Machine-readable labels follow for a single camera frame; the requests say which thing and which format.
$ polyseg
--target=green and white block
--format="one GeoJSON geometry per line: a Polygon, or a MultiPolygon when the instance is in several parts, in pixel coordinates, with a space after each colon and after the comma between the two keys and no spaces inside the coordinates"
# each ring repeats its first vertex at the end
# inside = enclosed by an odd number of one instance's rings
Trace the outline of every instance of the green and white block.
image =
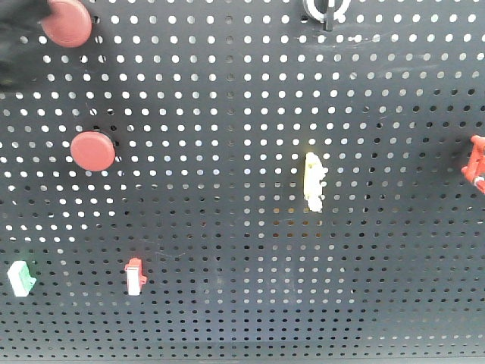
{"type": "Polygon", "coordinates": [[[23,260],[14,262],[8,269],[7,276],[16,297],[27,297],[37,281],[30,277],[29,267],[23,260]]]}

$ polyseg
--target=red plastic piece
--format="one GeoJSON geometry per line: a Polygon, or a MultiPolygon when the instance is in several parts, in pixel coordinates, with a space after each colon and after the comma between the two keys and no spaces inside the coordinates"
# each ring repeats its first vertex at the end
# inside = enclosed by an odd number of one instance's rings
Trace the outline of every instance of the red plastic piece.
{"type": "Polygon", "coordinates": [[[141,292],[142,290],[142,286],[144,284],[146,284],[146,281],[147,281],[147,278],[142,274],[142,260],[139,259],[139,258],[132,258],[130,259],[130,261],[128,262],[128,264],[126,264],[124,266],[124,270],[125,271],[131,271],[131,270],[134,270],[134,271],[138,271],[138,280],[137,280],[137,285],[139,287],[130,287],[130,284],[132,284],[133,282],[130,282],[130,275],[128,275],[128,294],[132,295],[132,296],[137,296],[139,294],[139,292],[141,292]]]}
{"type": "Polygon", "coordinates": [[[42,20],[46,36],[55,44],[75,48],[91,36],[91,15],[78,0],[48,0],[52,14],[42,20]]]}
{"type": "Polygon", "coordinates": [[[116,156],[109,136],[98,131],[76,135],[70,144],[70,154],[81,168],[94,172],[109,168],[116,156]]]}
{"type": "Polygon", "coordinates": [[[471,138],[471,142],[474,144],[474,147],[471,151],[468,165],[462,168],[462,173],[480,192],[485,193],[485,179],[483,178],[485,174],[485,157],[483,155],[485,151],[485,137],[474,135],[471,138]]]}

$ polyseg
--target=plastic clip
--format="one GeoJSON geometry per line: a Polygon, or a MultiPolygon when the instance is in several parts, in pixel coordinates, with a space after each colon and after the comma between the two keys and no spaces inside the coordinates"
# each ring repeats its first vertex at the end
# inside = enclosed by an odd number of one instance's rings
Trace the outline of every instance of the plastic clip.
{"type": "Polygon", "coordinates": [[[142,260],[132,258],[124,266],[127,273],[127,285],[129,296],[139,296],[142,292],[142,286],[146,283],[146,277],[142,275],[142,260]]]}
{"type": "Polygon", "coordinates": [[[303,0],[303,8],[312,19],[323,24],[324,30],[331,32],[335,20],[343,21],[344,15],[349,9],[351,0],[343,0],[340,8],[335,10],[335,0],[324,0],[323,12],[317,9],[315,0],[303,0]]]}
{"type": "Polygon", "coordinates": [[[485,193],[485,180],[483,175],[485,174],[485,137],[474,135],[471,138],[471,142],[474,144],[471,151],[468,165],[462,168],[462,173],[465,178],[471,184],[482,193],[485,193]]]}
{"type": "Polygon", "coordinates": [[[306,153],[303,196],[308,201],[308,208],[320,212],[324,207],[321,201],[323,182],[328,168],[324,168],[320,159],[313,152],[306,153]]]}

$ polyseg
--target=red knob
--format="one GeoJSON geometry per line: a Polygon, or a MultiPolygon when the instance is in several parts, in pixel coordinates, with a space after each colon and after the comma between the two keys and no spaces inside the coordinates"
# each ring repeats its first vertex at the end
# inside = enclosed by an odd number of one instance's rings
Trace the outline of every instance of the red knob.
{"type": "Polygon", "coordinates": [[[98,131],[85,131],[70,143],[74,161],[88,171],[103,171],[114,162],[114,145],[109,136],[98,131]]]}
{"type": "Polygon", "coordinates": [[[89,12],[78,0],[48,0],[52,14],[42,20],[42,28],[55,44],[74,48],[82,46],[91,35],[89,12]]]}

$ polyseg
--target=black glove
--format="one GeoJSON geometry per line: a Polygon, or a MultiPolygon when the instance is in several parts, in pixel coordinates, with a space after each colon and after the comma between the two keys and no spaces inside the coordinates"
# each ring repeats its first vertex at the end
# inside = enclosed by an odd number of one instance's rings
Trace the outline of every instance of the black glove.
{"type": "Polygon", "coordinates": [[[0,0],[0,92],[23,89],[36,79],[42,64],[35,59],[39,43],[31,38],[50,14],[47,0],[0,0]]]}

